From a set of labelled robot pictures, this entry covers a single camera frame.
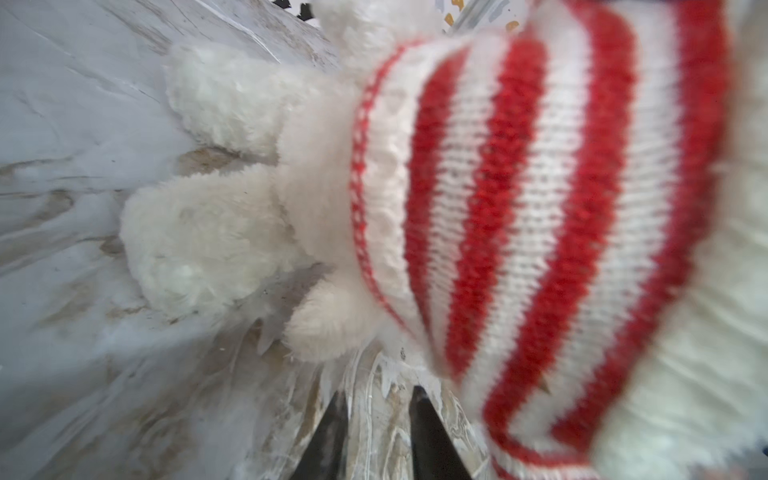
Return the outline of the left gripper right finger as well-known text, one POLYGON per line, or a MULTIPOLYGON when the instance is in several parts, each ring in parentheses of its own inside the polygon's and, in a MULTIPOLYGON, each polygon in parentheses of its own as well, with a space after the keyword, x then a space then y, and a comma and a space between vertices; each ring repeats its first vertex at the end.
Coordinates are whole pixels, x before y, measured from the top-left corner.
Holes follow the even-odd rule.
POLYGON ((471 480, 426 390, 416 385, 409 404, 413 478, 471 480))

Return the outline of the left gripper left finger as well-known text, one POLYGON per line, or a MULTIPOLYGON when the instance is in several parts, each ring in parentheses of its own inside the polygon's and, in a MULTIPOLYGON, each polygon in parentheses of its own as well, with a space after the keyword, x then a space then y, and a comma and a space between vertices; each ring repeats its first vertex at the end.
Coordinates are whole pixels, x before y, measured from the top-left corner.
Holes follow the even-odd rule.
POLYGON ((346 393, 332 396, 290 480, 339 480, 346 474, 349 408, 346 393))

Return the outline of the white teddy bear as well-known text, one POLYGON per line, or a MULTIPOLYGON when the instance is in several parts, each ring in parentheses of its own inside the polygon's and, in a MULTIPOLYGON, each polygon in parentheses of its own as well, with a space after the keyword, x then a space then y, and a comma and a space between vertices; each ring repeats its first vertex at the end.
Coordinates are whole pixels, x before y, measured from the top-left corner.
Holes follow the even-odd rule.
MULTIPOLYGON (((335 73, 279 65, 217 44, 175 48, 171 108, 201 141, 273 155, 273 165, 195 174, 138 190, 120 237, 144 296, 171 316, 215 312, 277 271, 326 275, 294 310, 285 338, 310 362, 357 349, 394 323, 362 275, 351 220, 356 112, 387 47, 449 35, 429 1, 316 1, 337 48, 335 73)), ((610 408, 595 442, 599 479, 688 479, 767 440, 767 5, 721 1, 729 39, 724 132, 711 214, 678 298, 610 408)))

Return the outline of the red white striped sweater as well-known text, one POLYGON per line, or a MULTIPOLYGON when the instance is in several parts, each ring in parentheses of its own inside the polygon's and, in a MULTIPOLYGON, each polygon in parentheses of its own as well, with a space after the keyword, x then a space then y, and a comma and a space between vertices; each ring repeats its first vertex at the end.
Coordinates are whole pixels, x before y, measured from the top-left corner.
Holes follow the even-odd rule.
POLYGON ((351 220, 384 311, 501 479, 599 479, 596 436, 678 298, 724 132, 721 1, 546 1, 408 34, 356 112, 351 220))

